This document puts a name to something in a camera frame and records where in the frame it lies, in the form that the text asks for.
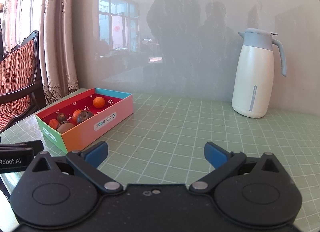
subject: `window frame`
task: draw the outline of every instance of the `window frame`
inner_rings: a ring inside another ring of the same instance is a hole
[[[112,16],[120,16],[121,14],[115,14],[111,12],[111,0],[109,1],[109,11],[108,12],[104,12],[104,11],[100,11],[99,9],[99,4],[100,4],[100,0],[98,0],[98,34],[99,34],[99,40],[100,40],[100,19],[99,19],[99,15],[108,15],[109,18],[109,46],[111,49],[113,49],[113,38],[112,38]],[[139,34],[139,16],[140,16],[140,12],[139,12],[139,4],[135,1],[132,0],[123,0],[128,4],[128,16],[126,15],[122,15],[124,18],[127,18],[127,28],[128,28],[128,43],[126,43],[126,47],[129,49],[129,51],[131,51],[131,20],[135,20],[136,25],[135,25],[135,29],[137,32],[137,42],[140,42],[140,34]],[[138,15],[137,17],[131,17],[130,14],[130,4],[133,4],[135,6],[135,8],[137,9]]]
[[[21,43],[22,40],[27,36],[21,36],[21,8],[22,8],[22,0],[18,0],[17,9],[16,9],[16,43]],[[30,2],[30,10],[29,10],[29,33],[32,32],[32,12],[33,12],[33,0]]]

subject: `table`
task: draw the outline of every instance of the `table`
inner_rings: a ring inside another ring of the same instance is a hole
[[[230,103],[147,94],[133,97],[134,114],[94,142],[109,145],[100,171],[123,185],[190,185],[214,170],[204,159],[207,141],[250,157],[272,151],[303,197],[295,224],[306,232],[320,229],[320,117],[271,109],[265,117],[252,119],[234,112]],[[34,116],[3,132],[1,139],[2,143],[40,139],[52,156],[64,155],[42,136]],[[1,175],[9,192],[21,175]]]

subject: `curtain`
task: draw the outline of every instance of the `curtain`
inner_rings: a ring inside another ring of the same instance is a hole
[[[3,16],[4,54],[10,52],[16,43],[16,7],[18,0],[6,0]]]
[[[71,0],[42,0],[39,55],[47,104],[79,89],[71,27]]]

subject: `thermos spout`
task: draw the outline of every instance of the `thermos spout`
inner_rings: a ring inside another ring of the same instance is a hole
[[[238,32],[238,34],[244,39],[244,32]]]

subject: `screw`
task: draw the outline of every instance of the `screw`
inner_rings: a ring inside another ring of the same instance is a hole
[[[148,197],[148,196],[152,195],[152,192],[150,190],[147,190],[147,191],[142,192],[142,194]]]
[[[109,181],[105,183],[104,188],[108,190],[117,190],[118,188],[120,188],[120,184],[116,181]]]
[[[194,189],[197,189],[197,190],[203,190],[203,189],[206,189],[208,187],[208,184],[204,181],[196,181],[192,184],[193,188]]]
[[[158,189],[154,189],[154,190],[152,191],[152,193],[153,193],[153,194],[160,194],[160,193],[161,193],[161,191],[160,191],[160,190],[158,190]]]

